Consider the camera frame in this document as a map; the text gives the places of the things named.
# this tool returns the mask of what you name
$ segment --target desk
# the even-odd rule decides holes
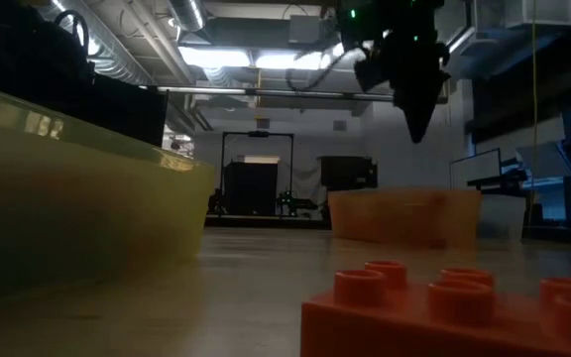
[[[403,261],[427,283],[443,267],[496,274],[502,291],[536,294],[571,276],[571,246],[480,240],[475,252],[398,251],[331,232],[209,228],[196,260],[0,306],[0,357],[298,356],[300,303],[337,269]]]

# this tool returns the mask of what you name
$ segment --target wall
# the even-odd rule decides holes
[[[499,148],[502,150],[502,160],[512,159],[516,156],[516,149],[531,147],[534,143],[534,130],[532,128],[520,129],[500,137],[477,144],[477,152],[484,153]],[[565,139],[563,117],[555,117],[539,123],[537,127],[537,143],[558,142]]]
[[[222,135],[197,134],[194,137],[194,157],[215,167],[215,187],[219,187]],[[228,164],[240,155],[279,156],[279,177],[277,191],[289,186],[290,141],[288,137],[249,138],[247,136],[228,136],[226,138],[226,156]],[[367,156],[363,141],[359,137],[294,137],[294,183],[296,197],[312,198],[318,202],[324,196],[319,190],[320,169],[316,158],[321,156]]]
[[[449,104],[435,108],[424,139],[415,145],[402,111],[373,103],[363,118],[364,139],[367,152],[379,163],[380,187],[450,187],[450,163],[468,156],[464,123],[472,111],[471,82],[460,81]]]

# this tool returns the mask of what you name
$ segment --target translucent plastic container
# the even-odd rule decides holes
[[[330,192],[334,236],[415,248],[474,249],[481,194],[396,188]]]
[[[214,169],[0,93],[0,295],[190,258]]]

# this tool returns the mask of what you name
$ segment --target yellow cord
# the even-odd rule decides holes
[[[530,169],[531,178],[531,201],[528,211],[528,224],[532,222],[532,206],[536,202],[536,190],[534,187],[534,173],[536,172],[536,146],[538,140],[538,92],[537,92],[537,73],[536,73],[536,0],[532,0],[532,97],[533,97],[533,110],[534,110],[534,127],[532,139],[532,168]]]

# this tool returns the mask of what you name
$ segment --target wooden table surface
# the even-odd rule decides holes
[[[399,251],[330,235],[207,229],[181,266],[0,304],[0,357],[297,356],[301,302],[329,289],[335,270],[369,260],[402,261],[424,283],[445,267],[487,269],[499,290],[528,295],[542,277],[571,276],[571,246]]]

